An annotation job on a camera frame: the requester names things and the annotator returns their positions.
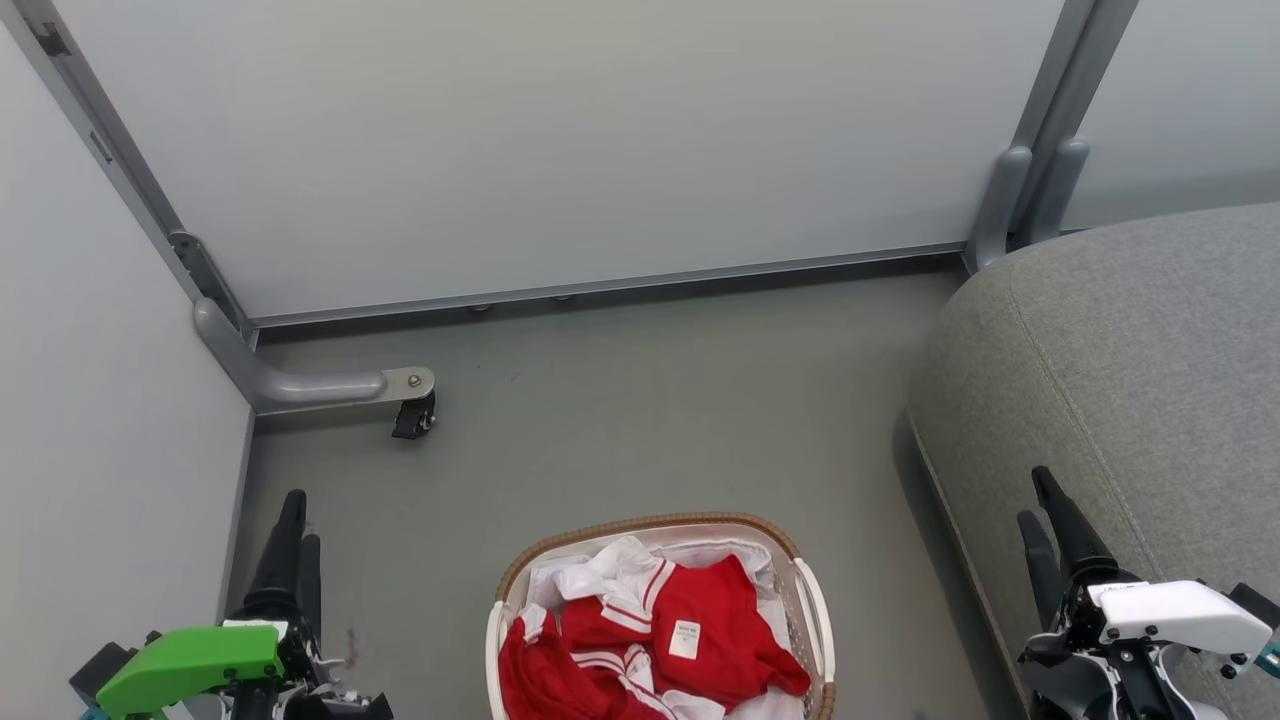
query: gray fabric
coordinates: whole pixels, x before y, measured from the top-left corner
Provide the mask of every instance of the gray fabric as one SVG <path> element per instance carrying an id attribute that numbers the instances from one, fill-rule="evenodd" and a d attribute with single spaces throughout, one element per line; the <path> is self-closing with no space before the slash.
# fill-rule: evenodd
<path id="1" fill-rule="evenodd" d="M 1039 464 L 1130 570 L 1280 600 L 1280 204 L 1010 255 L 943 311 L 910 413 L 1010 657 L 1038 632 L 1015 516 Z M 1192 697 L 1276 716 L 1280 680 L 1192 665 Z"/>

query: green robot part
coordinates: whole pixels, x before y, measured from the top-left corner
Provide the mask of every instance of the green robot part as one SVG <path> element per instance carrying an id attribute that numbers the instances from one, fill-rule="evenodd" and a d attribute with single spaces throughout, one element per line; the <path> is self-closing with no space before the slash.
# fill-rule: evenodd
<path id="1" fill-rule="evenodd" d="M 236 680 L 279 676 L 280 635 L 270 625 L 186 628 L 143 647 L 97 693 L 111 720 L 164 707 Z"/>

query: white partition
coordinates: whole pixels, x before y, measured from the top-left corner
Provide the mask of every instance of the white partition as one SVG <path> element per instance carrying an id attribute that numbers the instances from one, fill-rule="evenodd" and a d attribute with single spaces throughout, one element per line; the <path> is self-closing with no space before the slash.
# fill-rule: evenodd
<path id="1" fill-rule="evenodd" d="M 1280 3 L 1138 4 L 1064 228 L 1280 200 Z"/>
<path id="2" fill-rule="evenodd" d="M 255 318 L 963 242 L 1061 10 L 55 5 Z"/>
<path id="3" fill-rule="evenodd" d="M 102 644 L 218 619 L 250 409 L 3 26 L 0 95 L 0 716 L 78 717 Z"/>

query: gray floor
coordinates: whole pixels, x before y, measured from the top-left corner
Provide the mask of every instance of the gray floor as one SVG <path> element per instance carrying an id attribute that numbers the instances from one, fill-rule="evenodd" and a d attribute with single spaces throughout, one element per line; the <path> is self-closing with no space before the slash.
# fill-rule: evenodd
<path id="1" fill-rule="evenodd" d="M 289 488 L 324 538 L 324 643 L 401 717 L 488 717 L 484 626 L 529 544 L 627 516 L 780 524 L 833 615 L 837 716 L 1012 717 L 902 424 L 905 375 L 952 266 L 791 287 L 497 307 L 268 345 L 291 369 L 426 364 L 439 424 L 255 439 L 232 594 Z"/>

